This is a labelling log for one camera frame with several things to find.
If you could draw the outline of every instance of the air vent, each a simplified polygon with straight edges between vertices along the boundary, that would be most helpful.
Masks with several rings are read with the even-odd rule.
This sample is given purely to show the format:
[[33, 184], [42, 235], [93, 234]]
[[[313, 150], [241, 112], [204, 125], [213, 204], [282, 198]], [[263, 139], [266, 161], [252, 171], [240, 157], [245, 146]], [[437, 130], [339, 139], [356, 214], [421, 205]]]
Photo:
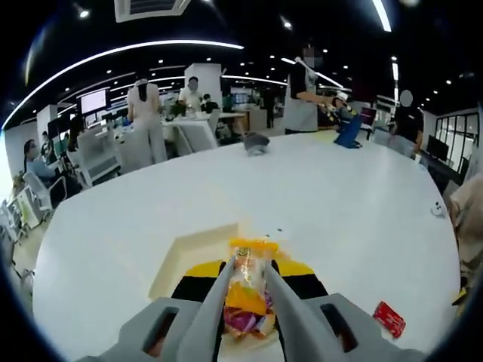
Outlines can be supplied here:
[[181, 15], [191, 0], [114, 0], [115, 20], [122, 23], [145, 17]]

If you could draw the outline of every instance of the window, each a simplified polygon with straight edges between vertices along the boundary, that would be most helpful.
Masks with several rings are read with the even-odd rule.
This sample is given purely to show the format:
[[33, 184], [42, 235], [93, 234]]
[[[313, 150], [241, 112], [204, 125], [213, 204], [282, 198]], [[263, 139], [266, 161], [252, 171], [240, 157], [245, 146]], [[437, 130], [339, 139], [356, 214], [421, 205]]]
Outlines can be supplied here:
[[473, 143], [478, 142], [479, 131], [477, 113], [443, 117], [436, 120], [436, 138], [448, 145], [448, 166], [456, 172], [466, 172]]

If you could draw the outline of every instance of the red card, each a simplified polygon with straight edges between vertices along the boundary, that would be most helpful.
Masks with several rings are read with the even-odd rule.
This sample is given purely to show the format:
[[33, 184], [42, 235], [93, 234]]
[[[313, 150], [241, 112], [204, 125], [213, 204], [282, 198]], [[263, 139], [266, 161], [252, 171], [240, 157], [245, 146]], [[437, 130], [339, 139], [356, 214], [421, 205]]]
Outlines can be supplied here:
[[379, 303], [373, 317], [378, 320], [394, 338], [399, 338], [406, 327], [406, 322], [385, 302]]

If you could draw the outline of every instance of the white table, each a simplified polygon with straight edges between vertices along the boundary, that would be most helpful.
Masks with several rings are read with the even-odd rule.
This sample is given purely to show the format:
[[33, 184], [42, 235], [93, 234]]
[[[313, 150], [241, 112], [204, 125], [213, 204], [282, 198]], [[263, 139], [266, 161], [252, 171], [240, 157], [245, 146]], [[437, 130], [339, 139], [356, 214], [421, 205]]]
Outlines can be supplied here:
[[[430, 213], [443, 200], [427, 171], [367, 142], [345, 149], [302, 134], [269, 147], [259, 158], [241, 144], [199, 152], [64, 201], [33, 289], [35, 320], [59, 352], [68, 360], [104, 352], [149, 304], [176, 236], [239, 221], [260, 235], [282, 229], [282, 248], [329, 293], [371, 314], [381, 300], [391, 305], [407, 323], [396, 345], [433, 348], [454, 316], [460, 274], [450, 221]], [[279, 344], [246, 360], [261, 356], [279, 360]]]

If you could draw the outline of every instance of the black ceiling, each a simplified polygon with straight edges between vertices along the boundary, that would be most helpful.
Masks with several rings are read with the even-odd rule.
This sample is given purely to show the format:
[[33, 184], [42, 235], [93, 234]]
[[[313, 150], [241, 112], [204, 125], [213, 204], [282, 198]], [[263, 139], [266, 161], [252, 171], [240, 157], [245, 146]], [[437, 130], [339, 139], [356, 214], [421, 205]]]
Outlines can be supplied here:
[[[353, 82], [371, 86], [378, 94], [392, 97], [391, 56], [397, 56], [399, 89], [409, 89], [415, 102], [435, 114], [475, 106], [472, 87], [476, 73], [477, 47], [472, 43], [469, 24], [471, 8], [465, 1], [421, 0], [409, 8], [403, 1], [383, 0], [392, 32], [384, 32], [371, 0], [192, 0], [180, 17], [155, 17], [126, 23], [115, 21], [113, 0], [78, 0], [91, 11], [88, 19], [78, 18], [72, 1], [49, 8], [33, 5], [28, 15], [10, 12], [12, 19], [22, 17], [22, 33], [5, 25], [4, 33], [18, 32], [8, 38], [11, 52], [5, 61], [12, 65], [8, 89], [2, 103], [2, 123], [12, 109], [33, 89], [55, 73], [86, 57], [145, 41], [199, 39], [239, 44], [243, 51], [203, 45], [165, 45], [112, 54], [86, 63], [62, 75], [40, 90], [9, 122], [9, 127], [34, 116], [47, 104], [56, 103], [77, 90], [141, 68], [188, 66], [193, 62], [222, 63], [226, 74], [245, 75], [283, 81], [289, 65], [280, 57], [294, 58], [302, 41], [313, 39], [319, 49], [328, 49], [320, 71], [346, 87]], [[283, 27], [282, 18], [292, 24]], [[29, 59], [26, 76], [25, 65]], [[182, 75], [182, 69], [155, 71], [156, 77]], [[118, 79], [118, 85], [134, 78]], [[113, 81], [106, 83], [111, 87]], [[171, 85], [171, 82], [160, 83]], [[119, 96], [123, 90], [114, 92]]]

